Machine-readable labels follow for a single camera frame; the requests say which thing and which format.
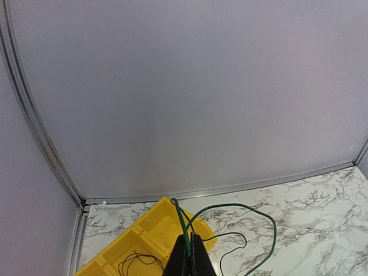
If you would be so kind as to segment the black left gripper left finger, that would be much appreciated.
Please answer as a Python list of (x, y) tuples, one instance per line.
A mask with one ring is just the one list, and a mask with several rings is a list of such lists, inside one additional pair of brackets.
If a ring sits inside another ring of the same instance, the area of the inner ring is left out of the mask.
[(174, 244), (162, 276), (190, 275), (190, 259), (187, 255), (185, 238), (179, 235)]

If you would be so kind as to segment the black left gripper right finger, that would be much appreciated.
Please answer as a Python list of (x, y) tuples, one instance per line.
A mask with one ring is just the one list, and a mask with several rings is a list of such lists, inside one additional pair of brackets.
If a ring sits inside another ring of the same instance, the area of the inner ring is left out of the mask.
[(191, 234), (190, 272), (193, 276), (215, 276), (215, 271), (198, 234)]

